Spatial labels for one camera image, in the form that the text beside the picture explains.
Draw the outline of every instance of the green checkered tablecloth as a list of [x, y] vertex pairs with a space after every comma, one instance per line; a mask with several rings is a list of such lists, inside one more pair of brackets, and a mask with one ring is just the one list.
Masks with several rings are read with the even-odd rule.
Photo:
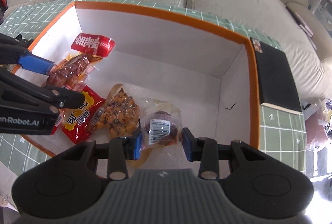
[[[103, 1], [134, 4], [167, 10], [198, 18], [237, 32], [247, 38], [258, 39], [281, 50], [279, 43], [258, 30], [234, 23], [228, 19], [180, 8], [176, 6], [130, 0], [58, 0], [36, 5], [22, 6], [13, 12], [0, 26], [0, 33], [11, 37], [22, 34], [23, 38], [34, 39], [39, 33], [73, 1]], [[260, 150], [268, 155], [305, 172], [306, 131], [304, 117], [275, 109], [260, 107]], [[0, 134], [0, 161], [20, 175], [24, 171], [46, 161], [49, 157], [25, 141], [19, 135]]]

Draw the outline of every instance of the screw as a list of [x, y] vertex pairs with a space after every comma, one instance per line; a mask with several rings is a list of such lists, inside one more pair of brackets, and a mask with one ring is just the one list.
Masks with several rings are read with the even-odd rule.
[[57, 92], [56, 90], [52, 90], [52, 92], [53, 92], [53, 94], [56, 95], [56, 96], [59, 96], [59, 95], [60, 95], [60, 93]]
[[112, 172], [112, 173], [110, 173], [110, 178], [112, 180], [123, 180], [123, 179], [125, 179], [125, 177], [126, 177], [126, 174], [123, 173], [123, 172]]
[[217, 178], [217, 174], [212, 171], [205, 171], [200, 174], [200, 177], [206, 180], [215, 180]]
[[57, 114], [59, 112], [59, 110], [55, 106], [50, 106], [49, 109], [55, 114]]

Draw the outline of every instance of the box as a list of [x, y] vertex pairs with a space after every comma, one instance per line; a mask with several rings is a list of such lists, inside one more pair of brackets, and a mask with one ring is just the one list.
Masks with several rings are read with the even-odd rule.
[[[258, 148], [259, 97], [255, 55], [249, 39], [215, 24], [142, 6], [75, 2], [67, 6], [36, 38], [33, 54], [60, 62], [81, 33], [113, 38], [117, 46], [96, 65], [87, 85], [106, 97], [116, 83], [134, 96], [171, 102], [182, 112], [183, 127], [196, 137], [221, 144], [234, 139]], [[42, 85], [46, 76], [16, 69], [20, 77]], [[73, 146], [62, 133], [26, 137], [49, 154]], [[97, 143], [107, 134], [95, 133]], [[104, 175], [105, 162], [98, 167]], [[142, 168], [188, 168], [181, 145], [156, 149]], [[220, 176], [229, 174], [220, 162]]]

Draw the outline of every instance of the black notebook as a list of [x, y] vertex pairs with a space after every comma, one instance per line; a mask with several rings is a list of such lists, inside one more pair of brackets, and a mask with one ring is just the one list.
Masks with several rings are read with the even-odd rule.
[[255, 49], [261, 105], [292, 114], [300, 114], [291, 69], [284, 52], [251, 38]]

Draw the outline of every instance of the yellow label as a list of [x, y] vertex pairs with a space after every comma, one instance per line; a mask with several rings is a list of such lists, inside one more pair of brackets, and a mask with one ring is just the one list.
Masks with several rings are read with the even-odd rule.
[[82, 94], [85, 97], [85, 102], [77, 110], [72, 110], [71, 114], [66, 117], [64, 127], [69, 131], [72, 131], [75, 125], [80, 125], [87, 117], [89, 117], [90, 112], [88, 109], [95, 103], [95, 100], [88, 92], [82, 91]]

